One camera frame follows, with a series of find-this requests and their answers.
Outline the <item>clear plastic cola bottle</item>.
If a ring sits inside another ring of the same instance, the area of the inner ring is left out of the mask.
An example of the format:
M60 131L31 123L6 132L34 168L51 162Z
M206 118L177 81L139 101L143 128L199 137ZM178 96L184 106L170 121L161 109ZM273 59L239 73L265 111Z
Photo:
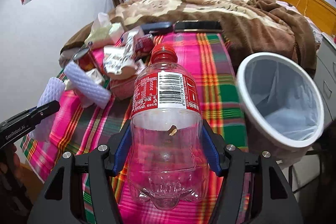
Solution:
M127 180L135 200L171 210L181 200L205 198L209 165L202 124L192 75L179 65L172 46L155 46L150 65L134 83Z

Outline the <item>printed paper food bag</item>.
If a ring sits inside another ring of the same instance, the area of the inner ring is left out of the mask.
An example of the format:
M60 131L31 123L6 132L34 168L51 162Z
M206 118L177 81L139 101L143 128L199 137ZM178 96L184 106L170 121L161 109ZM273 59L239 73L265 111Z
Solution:
M136 61L135 43L143 35L143 31L134 28L123 34L119 46L105 46L103 69L111 80L125 80L138 75L145 65Z

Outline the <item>cartoon face milk can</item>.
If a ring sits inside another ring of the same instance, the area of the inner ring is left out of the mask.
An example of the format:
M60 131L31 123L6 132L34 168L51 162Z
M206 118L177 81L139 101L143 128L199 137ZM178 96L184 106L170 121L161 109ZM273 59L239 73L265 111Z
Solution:
M72 61L75 62L85 72L92 69L98 69L96 59L90 48L83 48L78 50L73 55Z

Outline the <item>white round trash bin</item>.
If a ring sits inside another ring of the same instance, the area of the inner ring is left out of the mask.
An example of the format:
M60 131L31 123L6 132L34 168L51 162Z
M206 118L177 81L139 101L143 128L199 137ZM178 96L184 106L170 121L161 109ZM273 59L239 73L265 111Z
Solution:
M276 160L297 161L322 135L321 94L294 61L276 53L254 53L239 65L236 87L251 152L269 151Z

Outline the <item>black chair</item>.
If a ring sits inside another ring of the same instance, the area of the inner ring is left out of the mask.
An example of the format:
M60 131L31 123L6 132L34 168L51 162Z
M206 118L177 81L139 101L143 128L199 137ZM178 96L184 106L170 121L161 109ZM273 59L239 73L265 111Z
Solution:
M296 199L304 190L308 190L310 186L316 186L321 182L323 153L323 150L311 148L300 161L291 166L283 167L282 162L278 162Z

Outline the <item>red drink milk can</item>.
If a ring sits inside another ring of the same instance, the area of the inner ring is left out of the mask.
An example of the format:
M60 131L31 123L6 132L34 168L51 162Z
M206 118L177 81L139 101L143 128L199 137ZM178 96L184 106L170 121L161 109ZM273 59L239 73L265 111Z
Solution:
M154 38L152 34L146 34L140 38L137 38L133 44L133 55L134 60L141 59L147 56L154 48Z

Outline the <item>tissue pack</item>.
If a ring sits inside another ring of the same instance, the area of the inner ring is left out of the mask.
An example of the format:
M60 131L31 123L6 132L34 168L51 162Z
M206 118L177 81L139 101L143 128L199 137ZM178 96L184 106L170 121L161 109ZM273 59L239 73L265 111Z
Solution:
M92 49L114 46L121 39L124 32L121 23L111 23L108 14L99 12L84 43Z

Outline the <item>dark blue glasses case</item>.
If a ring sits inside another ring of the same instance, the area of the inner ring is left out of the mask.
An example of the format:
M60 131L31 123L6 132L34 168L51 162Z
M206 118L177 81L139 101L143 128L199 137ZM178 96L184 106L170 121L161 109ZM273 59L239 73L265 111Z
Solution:
M173 24L171 22L156 22L141 25L144 34L164 35L173 32Z

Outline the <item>black smartphone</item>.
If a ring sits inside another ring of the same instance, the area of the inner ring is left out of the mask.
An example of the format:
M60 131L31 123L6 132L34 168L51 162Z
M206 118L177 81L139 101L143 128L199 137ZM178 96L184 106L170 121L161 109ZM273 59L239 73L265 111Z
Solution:
M222 26L217 21L180 20L174 25L174 32L220 33Z

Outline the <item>grey drawer cabinet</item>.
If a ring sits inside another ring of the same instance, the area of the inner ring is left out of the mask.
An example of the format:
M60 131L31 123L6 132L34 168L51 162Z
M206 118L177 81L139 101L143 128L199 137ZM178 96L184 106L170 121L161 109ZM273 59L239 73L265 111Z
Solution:
M322 33L322 42L317 51L317 67L314 81L325 101L326 112L335 120L335 42Z

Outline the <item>brown fleece blanket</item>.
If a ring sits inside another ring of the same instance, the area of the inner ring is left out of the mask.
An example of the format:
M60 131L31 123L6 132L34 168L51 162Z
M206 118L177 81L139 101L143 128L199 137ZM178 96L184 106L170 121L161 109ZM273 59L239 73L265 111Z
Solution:
M234 70L253 53L272 52L315 75L316 42L310 24L276 0L129 0L110 10L108 18L125 30L157 22L219 22Z

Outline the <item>wooden headboard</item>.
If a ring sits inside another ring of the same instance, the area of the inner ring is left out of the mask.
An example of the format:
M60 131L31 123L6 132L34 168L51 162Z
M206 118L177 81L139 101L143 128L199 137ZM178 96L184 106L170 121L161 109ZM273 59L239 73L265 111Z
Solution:
M330 36L335 35L335 7L325 0L279 0L293 5L302 15Z

